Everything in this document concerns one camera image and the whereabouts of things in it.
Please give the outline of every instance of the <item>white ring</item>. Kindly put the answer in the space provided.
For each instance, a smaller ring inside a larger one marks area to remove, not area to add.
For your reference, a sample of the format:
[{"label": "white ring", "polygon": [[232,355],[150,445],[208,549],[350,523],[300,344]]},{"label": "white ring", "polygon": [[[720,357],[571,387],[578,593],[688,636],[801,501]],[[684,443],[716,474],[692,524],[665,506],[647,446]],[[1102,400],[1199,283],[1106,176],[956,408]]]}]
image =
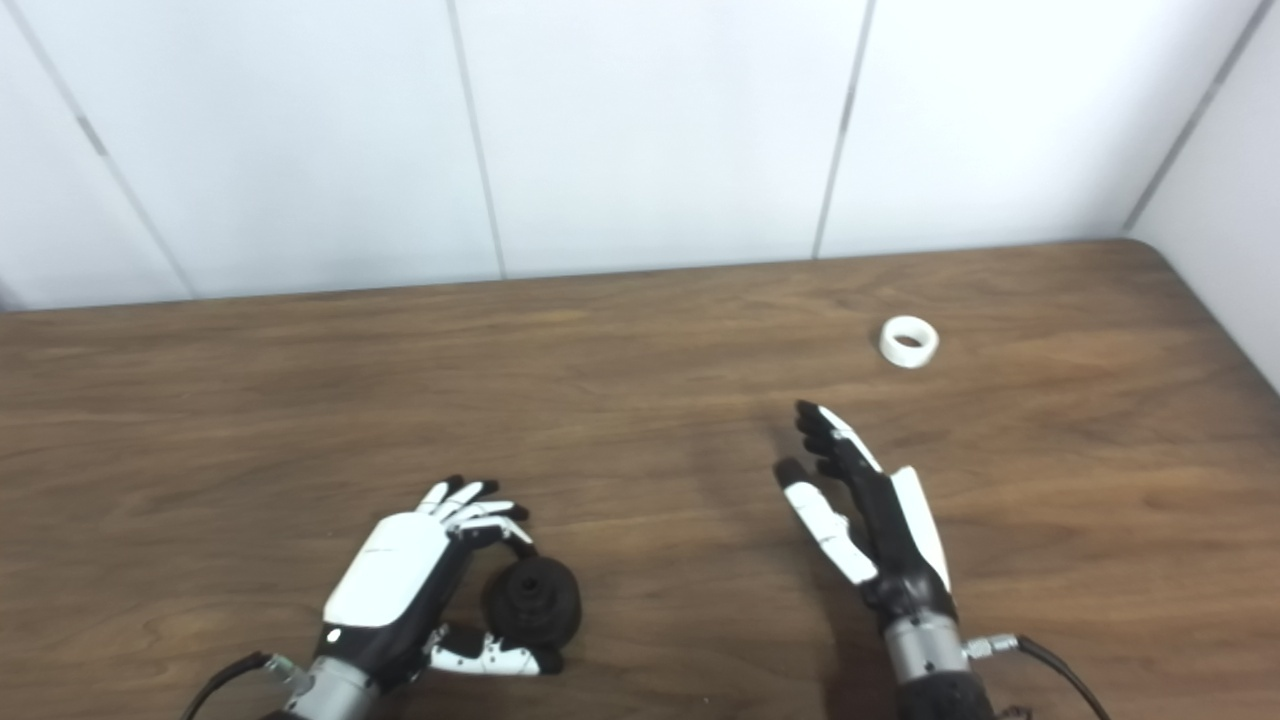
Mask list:
[{"label": "white ring", "polygon": [[[897,340],[906,337],[920,343],[919,347],[905,345]],[[911,315],[890,318],[881,329],[881,355],[899,368],[923,368],[938,351],[938,331],[933,325]]]}]

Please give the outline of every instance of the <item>white robotic hand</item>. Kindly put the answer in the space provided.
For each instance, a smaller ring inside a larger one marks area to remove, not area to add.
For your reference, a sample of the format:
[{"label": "white robotic hand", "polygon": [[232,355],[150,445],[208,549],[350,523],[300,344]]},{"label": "white robotic hand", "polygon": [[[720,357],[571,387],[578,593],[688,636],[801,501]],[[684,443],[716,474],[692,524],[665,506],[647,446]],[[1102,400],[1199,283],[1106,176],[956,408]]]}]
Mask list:
[{"label": "white robotic hand", "polygon": [[511,501],[480,500],[495,480],[438,484],[417,509],[384,518],[370,533],[324,607],[324,628],[308,679],[285,711],[306,720],[349,720],[425,667],[488,675],[558,673],[558,652],[444,625],[440,615],[474,551],[504,542],[536,556],[516,524],[529,512]]}]

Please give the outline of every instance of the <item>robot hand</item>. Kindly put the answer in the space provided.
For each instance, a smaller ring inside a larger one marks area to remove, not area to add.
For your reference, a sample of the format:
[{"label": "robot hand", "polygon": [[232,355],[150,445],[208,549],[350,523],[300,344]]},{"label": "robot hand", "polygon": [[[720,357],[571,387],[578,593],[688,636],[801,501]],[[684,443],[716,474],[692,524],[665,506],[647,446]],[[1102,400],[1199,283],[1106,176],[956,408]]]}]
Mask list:
[{"label": "robot hand", "polygon": [[285,716],[364,717],[379,694],[412,682],[424,667],[488,675],[563,667],[553,648],[440,623],[472,552],[504,542],[521,559],[538,555],[516,524],[529,516],[524,507],[480,500],[497,489],[495,480],[466,483],[454,475],[412,512],[378,523],[325,603],[316,660],[292,683]]},{"label": "robot hand", "polygon": [[858,433],[835,413],[805,401],[796,410],[804,446],[819,456],[818,471],[852,495],[867,528],[861,547],[849,519],[831,507],[799,461],[780,461],[774,477],[822,551],[876,611],[899,682],[900,717],[995,717],[960,642],[942,542],[915,470],[902,468],[886,475]]},{"label": "robot hand", "polygon": [[867,528],[859,547],[849,519],[832,510],[800,462],[780,461],[774,475],[823,552],[861,589],[882,626],[927,611],[955,620],[942,541],[915,470],[908,466],[886,475],[835,413],[803,400],[796,410],[805,448],[820,457],[818,471],[849,488]]}]

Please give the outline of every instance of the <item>black fingertip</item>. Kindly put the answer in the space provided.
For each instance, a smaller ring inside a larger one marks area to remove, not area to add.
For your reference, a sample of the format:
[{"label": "black fingertip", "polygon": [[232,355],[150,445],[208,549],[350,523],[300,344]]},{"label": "black fingertip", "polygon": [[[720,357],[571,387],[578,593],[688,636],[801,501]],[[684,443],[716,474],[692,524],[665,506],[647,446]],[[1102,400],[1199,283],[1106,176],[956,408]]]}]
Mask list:
[{"label": "black fingertip", "polygon": [[466,484],[467,480],[462,475],[449,475],[440,482],[449,486],[449,495],[453,495],[462,489],[462,486]]},{"label": "black fingertip", "polygon": [[840,465],[836,465],[831,460],[819,460],[817,469],[818,473],[827,475],[828,478],[835,478],[837,480],[845,479],[845,474],[840,471]]},{"label": "black fingertip", "polygon": [[543,675],[559,675],[564,671],[564,657],[554,650],[531,647],[529,655],[534,656],[538,671]]},{"label": "black fingertip", "polygon": [[801,418],[822,418],[822,405],[809,402],[808,400],[797,400],[796,413],[799,413]]},{"label": "black fingertip", "polygon": [[785,457],[773,464],[773,477],[786,489],[796,483],[809,482],[809,473],[795,457]]}]

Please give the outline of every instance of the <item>cable connector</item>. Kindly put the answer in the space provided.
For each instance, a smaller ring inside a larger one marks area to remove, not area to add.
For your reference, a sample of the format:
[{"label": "cable connector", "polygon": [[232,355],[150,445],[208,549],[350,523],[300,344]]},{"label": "cable connector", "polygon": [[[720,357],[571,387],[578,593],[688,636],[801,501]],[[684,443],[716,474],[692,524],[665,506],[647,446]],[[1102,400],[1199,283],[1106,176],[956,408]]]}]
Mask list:
[{"label": "cable connector", "polygon": [[969,660],[983,660],[984,657],[991,657],[992,655],[1018,650],[1018,635],[1002,633],[998,635],[987,635],[984,638],[973,638],[970,641],[965,641],[961,650]]},{"label": "cable connector", "polygon": [[279,678],[280,683],[289,688],[293,694],[305,693],[315,684],[315,678],[310,673],[283,655],[273,655],[262,669]]}]

